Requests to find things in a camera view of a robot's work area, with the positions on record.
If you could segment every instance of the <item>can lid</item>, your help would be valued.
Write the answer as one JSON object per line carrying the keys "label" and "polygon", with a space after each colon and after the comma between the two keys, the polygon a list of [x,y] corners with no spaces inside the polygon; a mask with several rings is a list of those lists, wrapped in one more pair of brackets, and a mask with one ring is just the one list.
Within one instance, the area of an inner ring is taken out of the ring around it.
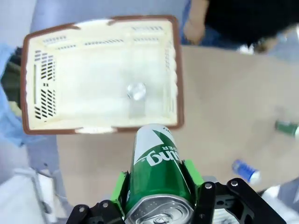
{"label": "can lid", "polygon": [[259,183],[261,180],[261,175],[260,175],[260,171],[255,171],[251,177],[250,177],[250,180],[249,180],[249,183],[251,184],[257,184]]}
{"label": "can lid", "polygon": [[187,224],[193,208],[175,195],[152,195],[142,198],[126,215],[126,224]]}
{"label": "can lid", "polygon": [[128,96],[135,101],[145,98],[146,87],[144,83],[132,83],[127,87]]}

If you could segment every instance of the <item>basket slot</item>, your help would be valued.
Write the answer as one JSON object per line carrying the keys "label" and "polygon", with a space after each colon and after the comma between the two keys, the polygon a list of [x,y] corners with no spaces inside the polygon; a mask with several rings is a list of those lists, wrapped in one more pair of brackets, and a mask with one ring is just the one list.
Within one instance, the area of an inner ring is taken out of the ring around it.
{"label": "basket slot", "polygon": [[132,27],[132,29],[135,31],[135,32],[147,32],[147,31],[151,31],[151,32],[161,32],[163,31],[163,27],[161,26],[134,26]]}
{"label": "basket slot", "polygon": [[75,48],[76,47],[76,44],[70,44],[70,45],[65,45],[65,46],[62,46],[62,47],[59,47],[59,48],[56,48],[57,50],[65,50],[65,49],[72,49],[72,48]]}
{"label": "basket slot", "polygon": [[159,43],[160,39],[157,37],[137,37],[134,38],[134,42],[142,42],[142,43]]}
{"label": "basket slot", "polygon": [[122,39],[109,39],[109,40],[104,40],[104,41],[90,41],[90,42],[85,42],[84,45],[99,45],[99,44],[112,44],[112,43],[122,43],[124,40]]}
{"label": "basket slot", "polygon": [[43,40],[44,44],[52,44],[52,43],[57,43],[61,41],[65,41],[67,38],[66,36],[56,36],[56,37],[51,37]]}

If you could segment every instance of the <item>hand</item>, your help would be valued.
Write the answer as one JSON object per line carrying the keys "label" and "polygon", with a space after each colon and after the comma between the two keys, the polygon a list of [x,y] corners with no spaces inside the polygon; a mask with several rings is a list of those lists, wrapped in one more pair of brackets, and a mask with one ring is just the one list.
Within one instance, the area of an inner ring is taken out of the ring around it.
{"label": "hand", "polygon": [[198,45],[205,36],[205,24],[203,22],[193,22],[189,19],[184,26],[184,35],[191,44]]}

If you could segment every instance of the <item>green bottle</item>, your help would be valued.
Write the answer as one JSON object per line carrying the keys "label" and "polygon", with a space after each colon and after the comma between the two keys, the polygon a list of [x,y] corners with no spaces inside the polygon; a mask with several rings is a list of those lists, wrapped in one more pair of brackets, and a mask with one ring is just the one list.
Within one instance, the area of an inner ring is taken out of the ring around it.
{"label": "green bottle", "polygon": [[278,120],[275,122],[275,129],[295,138],[299,135],[299,125],[296,123]]}

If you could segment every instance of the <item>metal screw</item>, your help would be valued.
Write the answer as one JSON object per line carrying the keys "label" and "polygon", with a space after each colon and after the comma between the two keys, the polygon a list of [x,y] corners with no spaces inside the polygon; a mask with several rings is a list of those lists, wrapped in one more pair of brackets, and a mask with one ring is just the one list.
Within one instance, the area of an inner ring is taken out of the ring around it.
{"label": "metal screw", "polygon": [[233,187],[238,186],[238,182],[237,182],[237,181],[232,181],[230,184],[231,184]]}
{"label": "metal screw", "polygon": [[206,183],[206,184],[205,184],[205,188],[206,188],[206,189],[211,189],[211,188],[212,188],[212,185],[211,185],[210,183]]}

